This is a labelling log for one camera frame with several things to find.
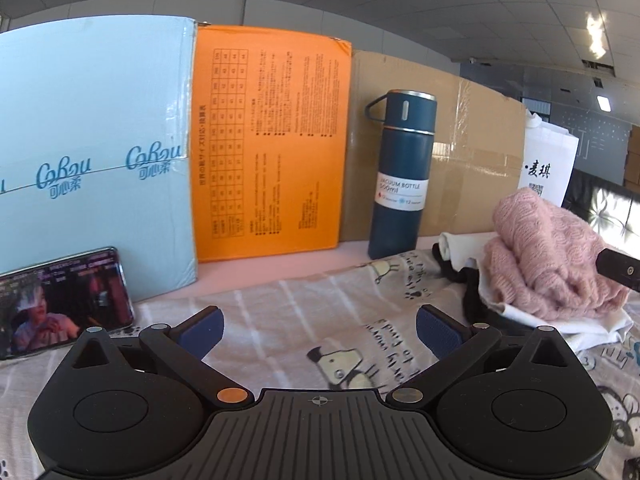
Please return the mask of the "smartphone playing video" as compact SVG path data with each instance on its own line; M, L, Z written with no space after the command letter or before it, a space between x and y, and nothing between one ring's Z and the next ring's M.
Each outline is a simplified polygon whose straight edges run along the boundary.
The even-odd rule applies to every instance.
M1 359L74 342L91 326L134 322L118 251L105 247L1 275Z

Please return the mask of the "light blue Cobou box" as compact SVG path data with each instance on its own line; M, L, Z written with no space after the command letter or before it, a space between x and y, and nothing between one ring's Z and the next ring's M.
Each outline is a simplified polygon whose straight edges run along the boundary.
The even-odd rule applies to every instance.
M196 24L103 15L1 36L1 267L111 247L133 300L198 274Z

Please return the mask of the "brown cardboard box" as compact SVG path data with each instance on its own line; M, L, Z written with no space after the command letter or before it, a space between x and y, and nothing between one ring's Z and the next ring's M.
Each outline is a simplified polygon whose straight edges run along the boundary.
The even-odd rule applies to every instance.
M420 232L492 229L499 200L518 188L525 106L481 84L381 53L352 55L340 239L366 240L374 205L384 113L378 97L416 90L437 100L435 144Z

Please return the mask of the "black tufted headboard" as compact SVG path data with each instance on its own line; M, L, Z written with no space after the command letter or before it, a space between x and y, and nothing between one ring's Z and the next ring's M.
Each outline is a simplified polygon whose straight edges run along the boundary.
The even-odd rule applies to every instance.
M639 258L639 194L574 169L563 208L585 220L606 244Z

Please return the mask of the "white shopping bag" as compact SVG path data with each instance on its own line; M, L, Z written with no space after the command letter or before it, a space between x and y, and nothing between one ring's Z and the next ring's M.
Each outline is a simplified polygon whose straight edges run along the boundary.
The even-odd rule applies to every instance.
M523 166L518 188L530 188L561 206L570 184L579 140L567 129L526 110Z

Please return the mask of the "black garment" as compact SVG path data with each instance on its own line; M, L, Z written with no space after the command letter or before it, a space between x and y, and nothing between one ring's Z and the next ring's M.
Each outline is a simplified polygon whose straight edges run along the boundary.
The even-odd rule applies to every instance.
M480 271L466 266L460 271L454 270L450 261L442 258L439 250L439 244L432 246L432 256L440 267L442 276L464 286L462 297L462 312L465 321L473 325L474 323L486 323L497 330L500 330L506 336L525 336L530 334L533 329L522 323L509 320L498 312L489 309L480 299Z

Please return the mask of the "white folded garment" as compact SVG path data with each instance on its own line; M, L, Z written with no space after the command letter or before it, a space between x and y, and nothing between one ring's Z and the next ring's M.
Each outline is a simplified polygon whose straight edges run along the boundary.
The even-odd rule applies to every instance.
M604 318L570 318L569 320L546 320L532 315L503 301L489 283L489 273L484 265L485 245L497 237L495 232L473 234L439 235L438 244L442 258L450 261L454 270L468 266L480 271L480 299L486 306L509 320L531 328L541 325L553 326L574 352L587 350L600 344L621 344L630 333L634 321L625 310L605 315Z

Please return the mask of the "orange cardboard box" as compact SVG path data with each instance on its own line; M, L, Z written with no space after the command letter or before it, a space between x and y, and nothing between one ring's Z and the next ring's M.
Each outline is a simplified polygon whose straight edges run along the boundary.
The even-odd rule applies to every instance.
M198 25L190 155L198 260L337 245L351 74L345 40Z

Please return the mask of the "stacked cardboard boxes background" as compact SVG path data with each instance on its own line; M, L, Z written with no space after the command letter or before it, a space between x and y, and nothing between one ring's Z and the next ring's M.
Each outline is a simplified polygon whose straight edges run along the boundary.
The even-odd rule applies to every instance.
M633 125L627 146L624 187L639 192L640 184L640 127Z

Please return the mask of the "pink knitted sweater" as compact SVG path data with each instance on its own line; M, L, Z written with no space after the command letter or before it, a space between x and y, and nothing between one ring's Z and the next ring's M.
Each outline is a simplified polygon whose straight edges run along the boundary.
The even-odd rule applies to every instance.
M498 300L545 318L603 318L629 289L598 273L606 244L576 214L521 188L498 203L484 265Z

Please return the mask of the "dark blue vacuum bottle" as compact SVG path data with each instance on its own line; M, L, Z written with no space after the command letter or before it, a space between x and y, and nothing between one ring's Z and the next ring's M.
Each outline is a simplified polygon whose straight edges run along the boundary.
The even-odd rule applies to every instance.
M371 259L416 248L435 142L437 100L429 93L393 89L364 108L385 103L368 255Z

